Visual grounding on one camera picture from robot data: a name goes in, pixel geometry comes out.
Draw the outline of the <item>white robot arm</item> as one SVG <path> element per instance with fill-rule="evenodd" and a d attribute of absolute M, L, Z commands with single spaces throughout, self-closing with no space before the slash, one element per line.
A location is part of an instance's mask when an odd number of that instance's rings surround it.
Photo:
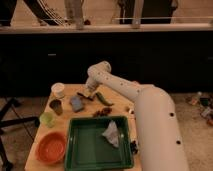
<path fill-rule="evenodd" d="M 175 104 L 166 91 L 112 75 L 107 61 L 90 66 L 87 74 L 87 93 L 103 84 L 133 102 L 142 171 L 190 171 Z"/>

